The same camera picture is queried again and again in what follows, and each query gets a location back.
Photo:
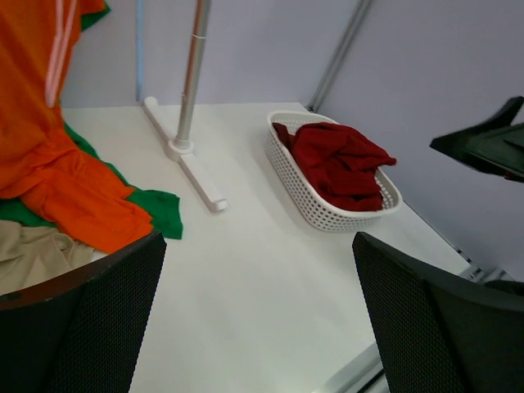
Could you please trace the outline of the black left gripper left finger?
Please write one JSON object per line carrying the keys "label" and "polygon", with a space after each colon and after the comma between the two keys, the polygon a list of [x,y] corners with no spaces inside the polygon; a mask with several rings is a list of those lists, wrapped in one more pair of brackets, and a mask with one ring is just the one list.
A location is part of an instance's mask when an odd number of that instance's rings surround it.
{"label": "black left gripper left finger", "polygon": [[153,232],[1,297],[3,392],[127,392],[166,251]]}

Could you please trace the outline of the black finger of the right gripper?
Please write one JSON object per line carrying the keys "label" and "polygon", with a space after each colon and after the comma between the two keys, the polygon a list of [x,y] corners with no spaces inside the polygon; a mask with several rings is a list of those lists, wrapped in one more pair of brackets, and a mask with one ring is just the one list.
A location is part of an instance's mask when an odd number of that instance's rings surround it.
{"label": "black finger of the right gripper", "polygon": [[508,99],[489,119],[434,138],[430,148],[483,174],[523,181],[523,124],[513,121],[523,97]]}

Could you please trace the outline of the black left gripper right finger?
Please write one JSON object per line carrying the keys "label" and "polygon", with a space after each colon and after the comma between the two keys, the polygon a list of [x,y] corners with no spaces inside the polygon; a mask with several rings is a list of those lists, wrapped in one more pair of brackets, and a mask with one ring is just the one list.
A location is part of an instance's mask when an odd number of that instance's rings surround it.
{"label": "black left gripper right finger", "polygon": [[391,392],[523,390],[522,283],[474,283],[363,232],[352,249]]}

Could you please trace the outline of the thick pink hanger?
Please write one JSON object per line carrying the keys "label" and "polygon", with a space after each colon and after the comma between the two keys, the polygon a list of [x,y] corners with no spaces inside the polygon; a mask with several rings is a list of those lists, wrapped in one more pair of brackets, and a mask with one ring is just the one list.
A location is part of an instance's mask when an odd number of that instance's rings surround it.
{"label": "thick pink hanger", "polygon": [[55,35],[52,41],[52,50],[47,65],[45,80],[45,100],[49,108],[55,106],[63,66],[65,64],[66,51],[75,21],[77,0],[71,0],[66,17],[65,2],[56,0]]}

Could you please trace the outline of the beige t shirt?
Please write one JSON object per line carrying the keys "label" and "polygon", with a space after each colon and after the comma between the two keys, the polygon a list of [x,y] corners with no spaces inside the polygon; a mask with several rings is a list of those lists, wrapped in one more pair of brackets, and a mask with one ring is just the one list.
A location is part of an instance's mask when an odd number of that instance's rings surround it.
{"label": "beige t shirt", "polygon": [[94,249],[50,227],[1,222],[1,293],[37,285],[89,264]]}

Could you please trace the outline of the dark red cloth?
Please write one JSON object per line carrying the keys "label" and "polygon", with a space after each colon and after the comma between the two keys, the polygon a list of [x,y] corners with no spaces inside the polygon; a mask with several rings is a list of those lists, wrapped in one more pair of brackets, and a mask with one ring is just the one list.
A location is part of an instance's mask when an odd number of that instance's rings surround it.
{"label": "dark red cloth", "polygon": [[305,124],[294,134],[284,124],[273,122],[272,126],[309,184],[327,203],[347,211],[382,209],[375,174],[383,165],[395,165],[396,158],[349,126]]}

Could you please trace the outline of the white clothes rack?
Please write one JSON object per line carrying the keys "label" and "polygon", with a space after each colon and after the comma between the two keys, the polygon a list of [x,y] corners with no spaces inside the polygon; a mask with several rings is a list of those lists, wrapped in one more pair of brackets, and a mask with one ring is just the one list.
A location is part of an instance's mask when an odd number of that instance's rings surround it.
{"label": "white clothes rack", "polygon": [[176,128],[170,126],[156,98],[146,97],[142,108],[156,132],[163,139],[165,155],[178,163],[209,211],[219,213],[229,207],[228,200],[216,187],[204,166],[195,156],[194,144],[190,140],[211,4],[211,0],[196,1],[178,126]]}

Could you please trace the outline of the white perforated basket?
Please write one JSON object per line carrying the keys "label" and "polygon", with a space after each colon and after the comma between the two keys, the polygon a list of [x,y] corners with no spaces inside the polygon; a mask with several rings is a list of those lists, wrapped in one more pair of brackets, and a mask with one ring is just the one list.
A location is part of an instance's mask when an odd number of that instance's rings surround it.
{"label": "white perforated basket", "polygon": [[267,123],[269,161],[314,228],[354,232],[402,206],[382,170],[396,165],[396,158],[357,129],[300,111],[274,111]]}

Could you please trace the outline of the aluminium frame post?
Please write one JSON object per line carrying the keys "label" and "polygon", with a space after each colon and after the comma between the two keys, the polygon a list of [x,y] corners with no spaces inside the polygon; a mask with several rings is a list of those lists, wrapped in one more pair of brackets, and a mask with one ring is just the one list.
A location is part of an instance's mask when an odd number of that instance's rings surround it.
{"label": "aluminium frame post", "polygon": [[312,98],[306,106],[308,111],[317,112],[322,106],[373,4],[373,0],[359,0],[356,2],[346,28],[330,57]]}

